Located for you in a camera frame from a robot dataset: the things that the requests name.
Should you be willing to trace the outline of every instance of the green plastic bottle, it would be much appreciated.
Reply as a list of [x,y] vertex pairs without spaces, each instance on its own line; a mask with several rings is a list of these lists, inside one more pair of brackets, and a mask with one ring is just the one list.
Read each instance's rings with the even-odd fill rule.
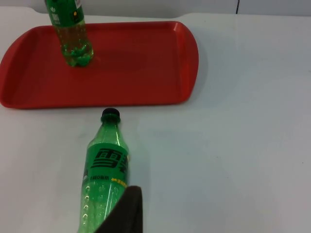
[[87,147],[78,233],[94,233],[127,187],[128,147],[119,131],[120,114],[107,108]]
[[45,0],[61,51],[70,66],[86,66],[93,57],[81,0]]

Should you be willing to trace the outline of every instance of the bottle neck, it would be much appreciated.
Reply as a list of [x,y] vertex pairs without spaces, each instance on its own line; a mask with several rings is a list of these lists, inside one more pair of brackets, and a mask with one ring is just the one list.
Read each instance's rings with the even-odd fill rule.
[[99,143],[111,143],[121,146],[128,151],[128,146],[125,143],[119,130],[119,121],[119,118],[102,118],[102,125],[99,128],[95,138],[90,142],[88,147]]

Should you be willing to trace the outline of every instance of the bottle cap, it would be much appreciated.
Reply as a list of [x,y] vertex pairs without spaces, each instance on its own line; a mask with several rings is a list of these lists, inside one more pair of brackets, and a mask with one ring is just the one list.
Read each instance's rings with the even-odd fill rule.
[[110,114],[117,115],[118,117],[120,117],[120,112],[115,108],[106,108],[103,111],[103,116],[110,115]]
[[103,111],[103,115],[101,117],[101,121],[105,120],[115,121],[117,123],[120,122],[120,112],[115,108],[106,108]]

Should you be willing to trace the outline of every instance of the red tray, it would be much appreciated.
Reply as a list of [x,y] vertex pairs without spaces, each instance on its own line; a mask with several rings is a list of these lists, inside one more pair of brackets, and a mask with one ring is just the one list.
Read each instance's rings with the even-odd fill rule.
[[88,24],[94,58],[69,67],[52,26],[17,39],[0,65],[0,102],[19,109],[174,104],[186,101],[198,48],[180,22]]

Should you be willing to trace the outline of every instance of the bottle label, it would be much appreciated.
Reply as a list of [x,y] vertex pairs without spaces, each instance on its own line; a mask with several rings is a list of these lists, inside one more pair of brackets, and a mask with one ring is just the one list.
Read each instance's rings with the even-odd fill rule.
[[87,150],[83,183],[116,182],[127,187],[127,151],[115,144],[100,143]]
[[81,0],[47,0],[52,25],[71,27],[84,19]]

